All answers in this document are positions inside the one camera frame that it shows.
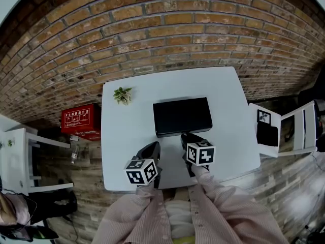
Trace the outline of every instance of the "red fire extinguisher box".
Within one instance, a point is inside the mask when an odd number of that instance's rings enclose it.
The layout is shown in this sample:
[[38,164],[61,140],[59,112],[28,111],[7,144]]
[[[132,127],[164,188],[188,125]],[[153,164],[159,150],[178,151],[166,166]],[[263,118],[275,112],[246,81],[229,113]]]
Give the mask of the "red fire extinguisher box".
[[61,132],[90,141],[101,139],[101,108],[96,104],[62,111]]

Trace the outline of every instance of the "chair backrest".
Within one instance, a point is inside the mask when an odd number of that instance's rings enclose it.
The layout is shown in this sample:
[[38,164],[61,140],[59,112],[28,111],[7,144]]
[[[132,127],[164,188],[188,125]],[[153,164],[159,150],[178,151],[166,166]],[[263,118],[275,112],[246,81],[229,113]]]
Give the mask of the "chair backrest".
[[314,101],[283,115],[281,121],[295,116],[294,150],[281,152],[279,156],[303,154],[316,151],[316,117]]

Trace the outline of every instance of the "small succulent plant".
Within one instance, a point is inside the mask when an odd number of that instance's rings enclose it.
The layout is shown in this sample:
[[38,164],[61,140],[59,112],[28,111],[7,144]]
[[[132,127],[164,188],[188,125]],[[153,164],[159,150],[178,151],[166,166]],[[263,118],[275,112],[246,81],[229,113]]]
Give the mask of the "small succulent plant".
[[131,87],[123,89],[119,87],[114,91],[114,99],[117,100],[117,103],[123,103],[124,105],[128,105],[131,102]]

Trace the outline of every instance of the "white chair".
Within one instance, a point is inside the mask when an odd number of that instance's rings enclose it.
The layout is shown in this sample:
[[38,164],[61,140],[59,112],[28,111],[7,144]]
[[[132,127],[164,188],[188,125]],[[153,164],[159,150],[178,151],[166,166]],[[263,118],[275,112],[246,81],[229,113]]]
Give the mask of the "white chair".
[[299,155],[310,153],[317,150],[316,147],[316,126],[315,126],[315,108],[311,101],[296,110],[280,116],[266,108],[250,103],[248,105],[251,116],[254,120],[255,132],[257,132],[257,111],[262,110],[271,114],[271,126],[278,128],[278,145],[280,144],[281,121],[294,116],[295,117],[295,135],[294,148],[292,151],[279,152],[279,147],[258,144],[260,155],[267,157],[281,157],[290,155]]
[[28,195],[35,192],[54,191],[73,187],[73,183],[35,187],[34,180],[42,179],[33,176],[30,169],[31,147],[38,147],[36,142],[70,148],[70,144],[28,133],[25,128],[1,133],[0,171],[3,188]]

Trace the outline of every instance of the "black box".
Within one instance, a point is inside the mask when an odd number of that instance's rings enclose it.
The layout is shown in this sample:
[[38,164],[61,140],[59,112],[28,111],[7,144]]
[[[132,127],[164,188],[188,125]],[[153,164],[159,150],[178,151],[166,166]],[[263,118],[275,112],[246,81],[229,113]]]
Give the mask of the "black box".
[[197,133],[212,128],[207,98],[169,101],[153,104],[157,137]]

